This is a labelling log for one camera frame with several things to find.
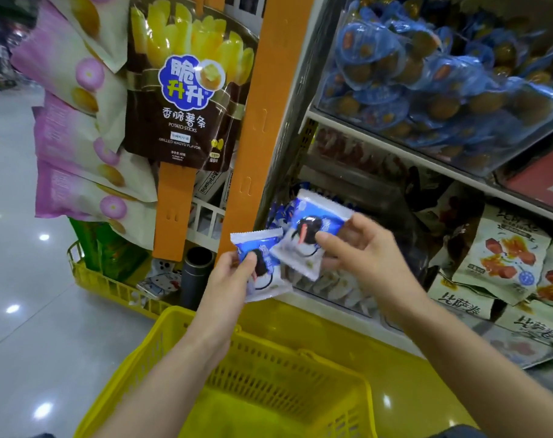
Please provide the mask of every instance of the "orange shelf divider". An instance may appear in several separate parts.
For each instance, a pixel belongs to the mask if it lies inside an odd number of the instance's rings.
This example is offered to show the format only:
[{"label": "orange shelf divider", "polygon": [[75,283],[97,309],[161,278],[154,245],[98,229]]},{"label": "orange shelf divider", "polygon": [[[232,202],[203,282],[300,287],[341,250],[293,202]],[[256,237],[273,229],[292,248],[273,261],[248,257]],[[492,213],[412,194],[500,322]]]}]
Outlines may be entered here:
[{"label": "orange shelf divider", "polygon": [[[203,6],[204,0],[194,0]],[[224,0],[205,0],[205,5],[223,11]],[[161,163],[157,221],[153,256],[180,262],[189,224],[196,169]]]},{"label": "orange shelf divider", "polygon": [[267,0],[218,255],[254,228],[314,0]]}]

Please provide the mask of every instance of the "logo on bag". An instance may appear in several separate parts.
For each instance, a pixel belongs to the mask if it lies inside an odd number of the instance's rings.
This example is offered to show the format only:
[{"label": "logo on bag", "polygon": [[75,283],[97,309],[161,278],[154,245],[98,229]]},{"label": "logo on bag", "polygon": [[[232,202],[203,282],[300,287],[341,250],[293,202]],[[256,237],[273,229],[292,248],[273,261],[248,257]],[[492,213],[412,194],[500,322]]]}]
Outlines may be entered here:
[{"label": "logo on bag", "polygon": [[192,55],[171,55],[159,70],[163,97],[184,111],[204,109],[225,82],[226,74],[218,62],[200,63]]}]

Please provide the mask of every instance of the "hand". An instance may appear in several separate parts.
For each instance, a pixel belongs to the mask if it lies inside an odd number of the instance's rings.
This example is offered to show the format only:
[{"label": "hand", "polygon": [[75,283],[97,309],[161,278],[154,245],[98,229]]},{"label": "hand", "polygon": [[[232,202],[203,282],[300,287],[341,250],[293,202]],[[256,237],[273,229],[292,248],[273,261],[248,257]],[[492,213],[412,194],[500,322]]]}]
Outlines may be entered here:
[{"label": "hand", "polygon": [[323,267],[351,272],[393,321],[399,322],[404,310],[427,300],[392,232],[362,214],[353,214],[338,235],[316,235],[319,245],[334,256],[323,258]]},{"label": "hand", "polygon": [[253,253],[249,253],[238,265],[238,254],[226,252],[219,258],[207,280],[188,333],[213,349],[215,365],[228,352],[230,337],[244,307],[246,283],[255,267],[256,255]]}]

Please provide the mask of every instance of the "supermarket aisle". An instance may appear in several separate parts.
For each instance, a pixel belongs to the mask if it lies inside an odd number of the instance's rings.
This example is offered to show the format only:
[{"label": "supermarket aisle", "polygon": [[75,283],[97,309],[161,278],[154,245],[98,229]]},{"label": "supermarket aisle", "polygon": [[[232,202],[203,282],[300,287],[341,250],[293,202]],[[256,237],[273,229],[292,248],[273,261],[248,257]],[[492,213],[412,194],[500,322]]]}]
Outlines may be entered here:
[{"label": "supermarket aisle", "polygon": [[34,218],[36,90],[0,92],[0,438],[71,437],[152,321],[73,284],[66,218]]}]

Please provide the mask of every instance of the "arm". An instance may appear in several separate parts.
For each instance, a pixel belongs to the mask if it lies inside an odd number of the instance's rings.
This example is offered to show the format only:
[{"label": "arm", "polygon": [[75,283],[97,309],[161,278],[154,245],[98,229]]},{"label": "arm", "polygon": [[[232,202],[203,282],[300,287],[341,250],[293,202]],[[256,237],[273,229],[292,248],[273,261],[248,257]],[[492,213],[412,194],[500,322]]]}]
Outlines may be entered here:
[{"label": "arm", "polygon": [[324,265],[356,276],[490,438],[553,438],[553,394],[428,298],[391,232],[355,214],[340,236],[317,234]]},{"label": "arm", "polygon": [[244,306],[256,256],[248,255],[235,269],[237,258],[236,252],[220,257],[183,338],[94,438],[177,438],[207,377],[228,352]]}]

